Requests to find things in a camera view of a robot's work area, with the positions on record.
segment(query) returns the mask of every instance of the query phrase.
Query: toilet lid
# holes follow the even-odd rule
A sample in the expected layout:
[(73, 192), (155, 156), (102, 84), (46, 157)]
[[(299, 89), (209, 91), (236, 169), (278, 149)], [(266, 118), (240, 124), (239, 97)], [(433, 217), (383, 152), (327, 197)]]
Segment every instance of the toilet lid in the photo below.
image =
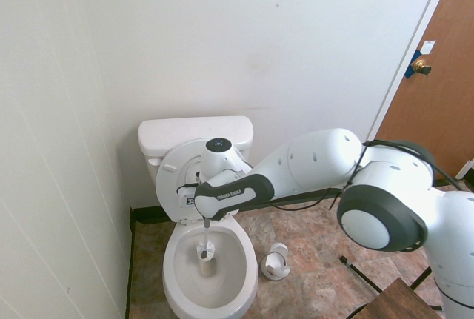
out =
[(193, 189), (188, 196), (177, 193), (179, 187), (197, 182), (201, 154), (210, 138), (187, 141), (174, 147), (164, 157), (156, 175), (158, 200), (172, 221), (190, 223), (202, 219), (194, 207)]

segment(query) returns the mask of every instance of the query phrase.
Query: door frame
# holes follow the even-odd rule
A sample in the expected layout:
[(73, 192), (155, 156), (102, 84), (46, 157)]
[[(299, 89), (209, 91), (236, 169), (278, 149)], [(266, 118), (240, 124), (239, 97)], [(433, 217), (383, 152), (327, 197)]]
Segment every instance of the door frame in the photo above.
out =
[(380, 128), (382, 121), (384, 121), (385, 115), (392, 103), (393, 98), (397, 92), (400, 83), (403, 81), (403, 77), (407, 67), (413, 57), (413, 54), (420, 43), (421, 38), (423, 38), (424, 31), (427, 29), (428, 24), (430, 23), (431, 18), (435, 12), (436, 7), (438, 6), (440, 0), (429, 0), (427, 2), (426, 7), (424, 8), (424, 12), (421, 15), (421, 18), (418, 22), (418, 26), (415, 29), (415, 32), (412, 35), (410, 43), (408, 44), (407, 49), (405, 50), (405, 54), (401, 58), (400, 64), (398, 65), (398, 69), (393, 76), (392, 83), (385, 95), (384, 101), (380, 106), (377, 116), (370, 128), (369, 135), (367, 136), (367, 140), (372, 140), (377, 135), (378, 129)]

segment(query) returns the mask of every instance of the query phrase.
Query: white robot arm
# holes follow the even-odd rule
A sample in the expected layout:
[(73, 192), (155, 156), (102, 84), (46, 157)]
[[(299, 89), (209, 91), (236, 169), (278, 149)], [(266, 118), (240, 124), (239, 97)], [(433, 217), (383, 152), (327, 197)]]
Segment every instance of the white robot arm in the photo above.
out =
[(424, 148), (363, 145), (348, 130), (323, 130), (282, 145), (253, 169), (232, 147), (224, 149), (203, 153), (205, 182), (196, 188), (195, 205), (204, 218), (341, 188), (338, 222), (353, 241), (378, 251), (424, 245), (448, 319), (474, 319), (474, 196), (433, 189), (434, 162)]

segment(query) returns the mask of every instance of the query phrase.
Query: blue tape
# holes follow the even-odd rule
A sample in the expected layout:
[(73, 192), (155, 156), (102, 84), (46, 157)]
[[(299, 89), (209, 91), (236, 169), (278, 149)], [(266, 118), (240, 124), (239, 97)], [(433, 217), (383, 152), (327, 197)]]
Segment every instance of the blue tape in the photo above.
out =
[(415, 53), (413, 54), (412, 61), (410, 61), (410, 64), (408, 65), (407, 71), (405, 71), (405, 77), (410, 78), (412, 75), (415, 75), (415, 71), (413, 70), (412, 63), (421, 56), (421, 51), (416, 50)]

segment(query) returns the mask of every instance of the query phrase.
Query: white wall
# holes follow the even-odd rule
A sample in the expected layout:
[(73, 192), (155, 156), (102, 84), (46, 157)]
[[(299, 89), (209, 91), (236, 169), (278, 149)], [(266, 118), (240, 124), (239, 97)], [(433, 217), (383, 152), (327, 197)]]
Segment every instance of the white wall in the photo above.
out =
[(0, 318), (124, 318), (107, 114), (81, 0), (0, 0)]
[(141, 121), (246, 115), (251, 163), (297, 135), (365, 139), (429, 0), (84, 0), (134, 207)]

